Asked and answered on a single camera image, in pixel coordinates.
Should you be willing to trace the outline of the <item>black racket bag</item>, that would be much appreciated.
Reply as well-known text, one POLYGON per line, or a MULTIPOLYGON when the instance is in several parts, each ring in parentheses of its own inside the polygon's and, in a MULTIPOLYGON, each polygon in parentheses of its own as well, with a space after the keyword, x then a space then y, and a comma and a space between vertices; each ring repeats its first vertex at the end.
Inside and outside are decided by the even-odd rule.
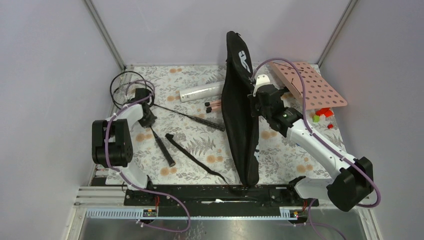
POLYGON ((259 118, 252 116, 248 96, 253 65, 245 41, 234 31, 226 33, 226 72, 221 93, 221 112, 230 153, 244 186, 259 182, 259 118))

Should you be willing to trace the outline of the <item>pink music stand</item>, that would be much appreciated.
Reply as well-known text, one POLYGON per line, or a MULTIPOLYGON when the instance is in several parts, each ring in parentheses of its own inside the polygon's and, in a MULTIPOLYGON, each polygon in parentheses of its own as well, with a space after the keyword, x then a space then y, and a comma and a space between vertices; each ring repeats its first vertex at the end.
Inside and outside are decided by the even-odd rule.
MULTIPOLYGON (((314 112, 322 108, 345 107, 347 101, 320 74, 319 69, 307 62, 294 62, 303 79, 306 90, 306 109, 314 112)), ((288 88, 300 103, 303 102, 303 88, 300 77, 291 65, 282 61, 267 64, 278 79, 288 88)))

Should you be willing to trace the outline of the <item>white shuttlecock tube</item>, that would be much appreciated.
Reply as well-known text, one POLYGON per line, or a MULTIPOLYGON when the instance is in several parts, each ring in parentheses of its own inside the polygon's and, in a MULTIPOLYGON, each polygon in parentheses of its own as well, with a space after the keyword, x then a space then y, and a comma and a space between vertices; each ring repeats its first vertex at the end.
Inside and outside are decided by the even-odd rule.
POLYGON ((180 100, 184 102, 219 96, 222 94, 225 82, 218 81, 205 85, 195 86, 179 91, 180 100))

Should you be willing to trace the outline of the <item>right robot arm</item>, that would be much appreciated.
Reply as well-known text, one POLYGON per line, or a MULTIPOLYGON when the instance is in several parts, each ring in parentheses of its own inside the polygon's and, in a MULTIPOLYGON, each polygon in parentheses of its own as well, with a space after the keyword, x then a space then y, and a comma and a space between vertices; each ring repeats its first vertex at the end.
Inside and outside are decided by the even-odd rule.
POLYGON ((282 93, 270 83, 256 84, 248 95, 252 115, 264 117, 274 131, 302 147, 330 175, 329 178, 302 176, 293 180, 293 188, 286 193, 287 201, 299 206, 306 199, 327 200, 348 212, 355 206, 366 207, 362 200, 376 193, 376 202, 367 207, 377 206, 381 193, 374 183, 371 161, 366 157, 356 158, 324 138, 298 110, 284 106, 282 93))

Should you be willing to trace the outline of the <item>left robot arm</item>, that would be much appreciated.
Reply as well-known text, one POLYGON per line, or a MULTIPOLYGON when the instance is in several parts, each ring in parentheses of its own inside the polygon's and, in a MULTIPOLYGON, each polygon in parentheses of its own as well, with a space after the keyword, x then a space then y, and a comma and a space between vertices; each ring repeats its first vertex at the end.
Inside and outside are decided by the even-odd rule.
POLYGON ((111 117, 93 121, 91 125, 92 161, 115 171, 128 189, 136 191, 136 199, 144 206, 152 204, 155 192, 147 187, 149 176, 136 164, 130 130, 141 120, 150 120, 146 110, 154 97, 150 89, 137 88, 135 95, 111 117))

